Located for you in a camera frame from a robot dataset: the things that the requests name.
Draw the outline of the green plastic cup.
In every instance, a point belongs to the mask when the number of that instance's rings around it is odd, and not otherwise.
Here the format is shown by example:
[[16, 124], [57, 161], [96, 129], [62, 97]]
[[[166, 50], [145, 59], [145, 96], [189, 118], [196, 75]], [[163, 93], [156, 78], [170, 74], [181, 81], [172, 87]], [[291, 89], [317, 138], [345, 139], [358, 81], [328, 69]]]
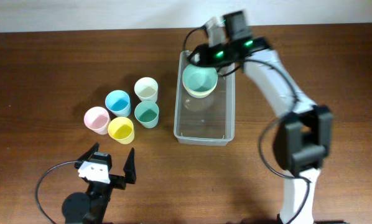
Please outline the green plastic cup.
[[153, 101], [142, 101], [134, 110], [135, 118], [148, 129], [157, 126], [159, 121], [159, 107]]

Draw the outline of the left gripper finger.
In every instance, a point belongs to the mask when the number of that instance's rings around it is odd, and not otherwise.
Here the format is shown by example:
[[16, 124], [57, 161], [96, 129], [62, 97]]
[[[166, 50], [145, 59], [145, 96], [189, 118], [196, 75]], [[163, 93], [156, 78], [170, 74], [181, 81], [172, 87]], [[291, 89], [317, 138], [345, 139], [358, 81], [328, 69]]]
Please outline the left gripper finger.
[[95, 152], [98, 152], [99, 146], [100, 146], [99, 143], [96, 142], [86, 153], [80, 156], [77, 159], [77, 161], [78, 162], [87, 161]]
[[127, 184], [135, 184], [136, 183], [136, 167], [135, 167], [135, 150], [132, 148], [128, 154], [128, 158], [126, 163], [123, 167], [123, 171], [125, 174], [125, 179]]

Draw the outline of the yellow plastic bowl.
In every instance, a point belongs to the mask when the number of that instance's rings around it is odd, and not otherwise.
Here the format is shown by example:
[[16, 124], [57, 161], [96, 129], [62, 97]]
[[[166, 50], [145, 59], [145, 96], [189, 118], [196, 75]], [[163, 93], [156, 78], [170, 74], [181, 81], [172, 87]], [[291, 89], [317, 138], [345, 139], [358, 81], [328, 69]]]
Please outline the yellow plastic bowl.
[[[192, 90], [192, 89], [190, 89], [189, 87], [187, 87], [185, 85], [184, 85], [184, 88], [185, 88], [186, 91], [187, 91], [187, 89]], [[202, 91], [207, 91], [207, 90], [214, 90], [215, 88], [216, 88], [216, 85], [212, 86], [209, 89], [206, 89], [204, 86], [201, 86], [198, 90], [194, 90], [194, 91], [202, 92]]]

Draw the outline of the cream white plastic cup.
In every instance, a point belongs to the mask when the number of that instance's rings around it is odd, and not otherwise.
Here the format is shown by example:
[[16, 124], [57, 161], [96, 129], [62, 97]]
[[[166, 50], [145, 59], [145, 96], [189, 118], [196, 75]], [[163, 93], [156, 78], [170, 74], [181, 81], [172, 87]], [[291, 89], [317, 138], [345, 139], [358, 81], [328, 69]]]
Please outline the cream white plastic cup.
[[140, 78], [134, 85], [134, 92], [141, 101], [157, 102], [158, 83], [151, 77]]

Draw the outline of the blue plastic cup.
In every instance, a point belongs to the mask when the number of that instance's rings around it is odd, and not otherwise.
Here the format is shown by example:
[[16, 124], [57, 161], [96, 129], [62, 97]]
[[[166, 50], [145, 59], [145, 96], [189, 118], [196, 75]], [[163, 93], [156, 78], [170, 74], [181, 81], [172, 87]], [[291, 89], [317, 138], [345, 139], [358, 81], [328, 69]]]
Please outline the blue plastic cup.
[[114, 90], [105, 98], [105, 105], [117, 117], [128, 117], [131, 114], [131, 100], [122, 90]]

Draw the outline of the mint green plastic bowl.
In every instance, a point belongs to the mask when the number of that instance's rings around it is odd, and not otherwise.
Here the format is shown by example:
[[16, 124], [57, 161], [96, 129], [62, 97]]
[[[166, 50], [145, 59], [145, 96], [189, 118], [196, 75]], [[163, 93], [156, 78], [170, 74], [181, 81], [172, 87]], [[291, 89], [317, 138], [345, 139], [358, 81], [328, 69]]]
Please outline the mint green plastic bowl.
[[182, 73], [182, 83], [192, 90], [198, 90], [201, 86], [209, 89], [217, 85], [218, 74], [215, 68], [188, 65]]

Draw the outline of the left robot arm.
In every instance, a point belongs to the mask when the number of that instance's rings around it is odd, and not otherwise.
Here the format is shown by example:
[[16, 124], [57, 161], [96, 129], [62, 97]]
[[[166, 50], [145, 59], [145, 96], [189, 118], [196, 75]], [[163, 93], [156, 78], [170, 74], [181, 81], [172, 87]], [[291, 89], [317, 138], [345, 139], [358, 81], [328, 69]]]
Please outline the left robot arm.
[[114, 189], [124, 190], [128, 184], [136, 183], [135, 150], [131, 149], [123, 167], [124, 175], [110, 174], [110, 154], [99, 152], [95, 143], [80, 156], [74, 167], [78, 176], [87, 184], [85, 192], [70, 194], [62, 203], [65, 223], [102, 223]]

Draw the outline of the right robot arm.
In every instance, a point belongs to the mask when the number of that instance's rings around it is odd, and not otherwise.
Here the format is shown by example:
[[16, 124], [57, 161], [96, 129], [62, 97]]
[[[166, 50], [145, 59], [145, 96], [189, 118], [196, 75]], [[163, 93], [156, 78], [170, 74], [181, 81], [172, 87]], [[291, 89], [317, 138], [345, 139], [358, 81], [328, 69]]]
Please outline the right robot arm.
[[211, 18], [200, 26], [208, 43], [198, 45], [187, 61], [202, 68], [236, 65], [266, 98], [276, 118], [261, 132], [258, 153], [263, 164], [284, 181], [278, 223], [313, 223], [315, 185], [330, 153], [333, 114], [311, 100], [284, 68], [265, 37], [254, 37], [243, 11]]

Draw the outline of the pink plastic cup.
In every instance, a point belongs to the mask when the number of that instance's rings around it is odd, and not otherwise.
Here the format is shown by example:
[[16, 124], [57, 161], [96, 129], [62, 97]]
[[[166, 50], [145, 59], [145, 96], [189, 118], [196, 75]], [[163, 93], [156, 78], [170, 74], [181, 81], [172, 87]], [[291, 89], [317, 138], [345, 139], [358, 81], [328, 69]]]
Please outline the pink plastic cup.
[[109, 113], [100, 106], [90, 108], [83, 118], [85, 126], [97, 134], [108, 134], [108, 125], [111, 121]]

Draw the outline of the white plastic bowl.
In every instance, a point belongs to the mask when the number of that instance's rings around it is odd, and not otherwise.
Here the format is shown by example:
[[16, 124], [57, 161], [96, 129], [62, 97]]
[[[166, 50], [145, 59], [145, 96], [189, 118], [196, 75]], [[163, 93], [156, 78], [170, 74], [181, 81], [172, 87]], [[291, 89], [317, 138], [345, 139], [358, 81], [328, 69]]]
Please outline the white plastic bowl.
[[213, 92], [213, 90], [207, 90], [207, 91], [199, 92], [199, 91], [194, 91], [194, 90], [187, 89], [187, 93], [194, 98], [205, 98], [208, 95], [210, 95], [212, 92]]

